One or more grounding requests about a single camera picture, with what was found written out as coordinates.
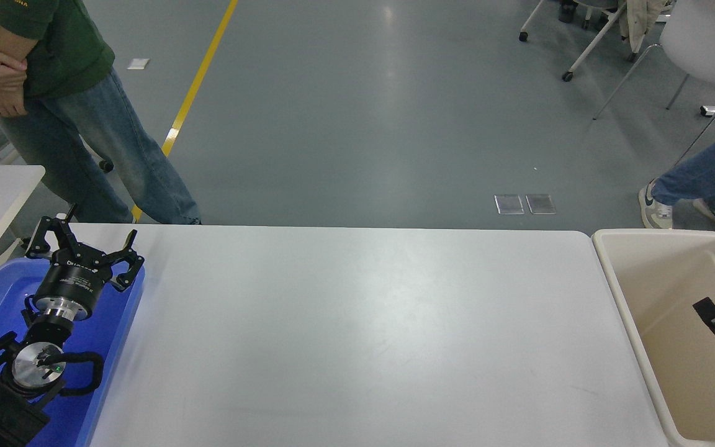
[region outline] chair leg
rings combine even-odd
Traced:
[[[592,20],[592,6],[587,6],[587,14],[584,16],[584,22],[581,23],[582,29],[590,28],[590,20]]]
[[[614,15],[608,18],[608,23],[605,24],[603,29],[601,29],[601,32],[598,33],[598,35],[596,35],[594,39],[592,39],[592,42],[590,42],[590,44],[587,46],[587,49],[584,50],[584,53],[581,53],[581,56],[579,56],[578,59],[573,62],[573,65],[570,67],[570,69],[567,70],[566,73],[562,74],[562,80],[564,80],[565,82],[570,82],[570,80],[573,79],[573,72],[576,70],[576,68],[578,68],[579,65],[584,62],[584,59],[587,59],[587,56],[592,53],[592,50],[596,46],[598,46],[598,43],[601,41],[603,36],[608,33],[612,25],[614,25],[614,22],[616,22],[616,19],[619,18],[619,15],[625,11],[626,5],[626,3],[623,3],[622,6],[620,6],[616,12],[614,12]]]
[[[669,105],[667,105],[667,110],[672,108],[672,104],[675,103],[675,100],[678,99],[678,94],[683,91],[683,86],[686,85],[686,81],[689,80],[689,74],[686,73],[686,77],[683,78],[683,82],[680,83],[680,87],[678,87],[678,91],[675,91],[675,96],[672,96],[672,101],[669,102]]]
[[[622,80],[616,86],[614,91],[611,92],[610,96],[608,96],[608,99],[603,103],[603,106],[601,106],[601,108],[598,110],[598,112],[595,113],[595,115],[592,117],[592,119],[598,119],[598,116],[601,115],[601,112],[603,111],[603,109],[605,109],[605,107],[608,105],[608,103],[611,102],[611,99],[615,96],[616,91],[618,91],[619,88],[622,87],[622,84],[624,84],[625,81],[628,79],[628,77],[630,77],[631,73],[633,73],[633,71],[636,70],[636,67],[638,67],[639,64],[642,63],[642,60],[644,60],[644,57],[647,56],[648,53],[650,53],[650,49],[652,49],[653,47],[661,48],[661,43],[653,43],[653,45],[650,45],[644,49],[644,53],[642,53],[642,56],[639,57],[639,59],[637,59],[636,62],[633,63],[633,67],[631,67],[631,69],[628,70],[627,73],[625,73],[625,77],[622,78]]]
[[[711,119],[710,119],[710,121],[708,122],[708,124],[706,124],[706,126],[703,127],[703,131],[700,132],[700,135],[697,135],[697,138],[695,138],[695,140],[691,142],[691,144],[689,145],[688,149],[686,149],[686,150],[683,152],[683,155],[681,155],[680,158],[678,158],[678,161],[676,161],[675,164],[672,165],[672,167],[677,166],[678,163],[680,163],[681,161],[683,161],[684,157],[691,151],[691,148],[695,147],[695,144],[697,144],[697,141],[699,141],[699,139],[703,136],[704,131],[706,131],[706,130],[710,127],[710,125],[713,124],[713,121],[715,121],[715,113],[713,113],[713,116],[711,117]]]
[[[528,33],[526,32],[526,28],[528,27],[529,22],[531,22],[531,19],[534,18],[534,15],[537,14],[537,11],[539,11],[539,8],[540,6],[542,6],[543,3],[545,3],[545,0],[539,0],[537,6],[534,8],[533,11],[531,11],[531,15],[528,16],[526,22],[523,23],[522,27],[520,27],[520,35],[518,37],[518,40],[520,40],[520,42],[525,42],[526,40],[528,40]]]

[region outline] gray floor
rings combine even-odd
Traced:
[[[86,3],[164,141],[228,2]],[[683,73],[655,53],[593,122],[627,43],[613,29],[562,82],[595,32],[550,1],[521,43],[536,3],[241,0],[170,159],[207,224],[641,227],[636,192],[701,130],[715,87],[692,79],[666,111]],[[125,70],[133,57],[151,62]],[[713,141],[715,125],[699,145]],[[498,214],[494,194],[530,193],[557,214]],[[19,220],[61,211],[44,195]],[[713,229],[684,205],[677,227]]]

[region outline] chair caster wheel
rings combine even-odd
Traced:
[[[105,173],[111,173],[114,169],[114,164],[109,160],[99,161],[99,168]]]

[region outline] silver metal disc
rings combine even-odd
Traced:
[[[62,349],[54,343],[45,341],[32,343],[23,348],[12,362],[12,378],[15,379],[16,384],[34,389],[45,387],[59,379],[65,371],[65,362],[37,366],[38,359],[54,354],[62,354]]]

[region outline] office chair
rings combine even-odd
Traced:
[[[653,45],[644,50],[642,56],[622,78],[603,106],[593,116],[593,119],[598,119],[598,116],[614,97],[614,94],[618,92],[619,87],[636,70],[636,67],[639,66],[652,48],[663,49],[672,63],[686,71],[686,76],[678,87],[678,91],[672,96],[672,100],[667,105],[667,110],[672,107],[675,99],[678,98],[689,76],[715,84],[715,0],[680,0],[676,2],[675,7],[672,9],[672,16],[664,25],[660,42],[653,43]],[[703,128],[703,131],[700,132],[700,135],[681,155],[678,162],[690,152],[693,145],[703,136],[714,120],[715,113]]]
[[[579,65],[584,62],[584,59],[587,59],[588,54],[592,53],[592,50],[596,46],[598,46],[598,42],[600,42],[603,36],[608,33],[612,25],[614,25],[614,23],[618,20],[619,15],[625,11],[626,6],[626,3],[622,2],[616,12],[610,12],[608,11],[608,9],[614,9],[618,7],[618,0],[575,0],[575,2],[579,3],[579,5],[584,5],[587,7],[587,16],[585,16],[584,23],[582,23],[581,28],[588,28],[588,24],[590,23],[590,17],[592,16],[592,11],[596,8],[599,9],[602,14],[608,16],[608,23],[603,26],[603,29],[599,31],[598,35],[596,35],[592,42],[590,42],[590,44],[587,46],[587,48],[584,49],[584,52],[581,53],[581,56],[579,56],[578,59],[573,62],[573,65],[571,65],[570,68],[565,71],[564,74],[562,74],[562,80],[564,80],[565,82],[570,82],[571,80],[573,80],[574,71],[578,68]],[[537,11],[539,11],[539,8],[542,6],[543,3],[545,3],[545,0],[539,0],[537,6],[534,8],[533,11],[531,11],[531,15],[528,16],[526,22],[523,23],[523,27],[520,28],[520,34],[518,36],[518,40],[520,40],[520,42],[528,41],[528,31],[526,29],[528,28],[528,24],[531,22],[531,19],[533,19],[534,15],[537,14]]]

